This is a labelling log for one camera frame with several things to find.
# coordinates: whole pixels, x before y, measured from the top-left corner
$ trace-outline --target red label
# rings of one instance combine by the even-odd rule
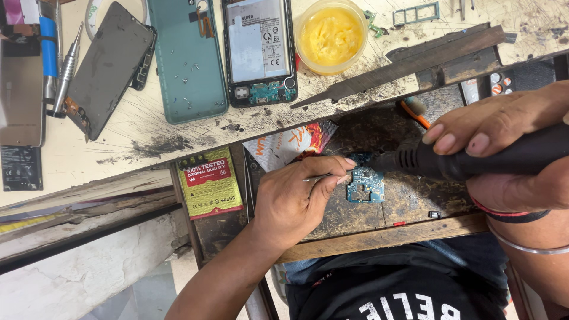
[[[188,187],[197,186],[206,181],[216,181],[231,177],[231,171],[227,164],[227,158],[212,160],[203,165],[190,168],[185,173],[185,181]]]

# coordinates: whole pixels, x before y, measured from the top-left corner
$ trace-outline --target yellow packaging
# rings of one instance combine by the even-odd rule
[[[178,176],[190,220],[243,209],[229,148],[179,161]]]

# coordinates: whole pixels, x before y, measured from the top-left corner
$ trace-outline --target yellow paste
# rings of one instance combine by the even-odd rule
[[[362,45],[359,17],[341,7],[318,11],[302,28],[299,46],[306,58],[333,66],[353,57]]]

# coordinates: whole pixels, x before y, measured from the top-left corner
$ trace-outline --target sim card tray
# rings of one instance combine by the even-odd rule
[[[435,7],[435,14],[433,16],[419,19],[419,9],[427,8],[427,7],[433,7],[433,6]],[[411,20],[411,21],[407,20],[407,11],[408,10],[415,10],[415,20]],[[403,12],[403,22],[396,23],[395,22],[395,15],[398,13],[401,13],[401,12]],[[427,5],[421,5],[421,6],[410,7],[410,8],[406,8],[406,9],[393,11],[393,25],[396,27],[397,26],[403,26],[404,24],[408,24],[408,23],[423,22],[423,21],[434,20],[434,19],[439,19],[439,18],[440,18],[440,11],[439,11],[439,2],[438,1],[433,2],[433,3],[429,3]]]

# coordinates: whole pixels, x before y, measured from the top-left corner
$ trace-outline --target circuit board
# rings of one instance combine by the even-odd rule
[[[288,89],[283,81],[258,83],[248,87],[235,88],[236,98],[247,97],[249,104],[263,104],[276,101],[292,100],[296,95],[296,89]]]
[[[352,183],[348,185],[348,201],[360,203],[385,201],[384,174],[370,167],[360,167],[360,164],[371,160],[372,154],[352,153],[349,158],[355,161],[356,168],[352,171]],[[352,199],[352,194],[357,194],[359,185],[363,185],[364,191],[370,193],[369,200]]]

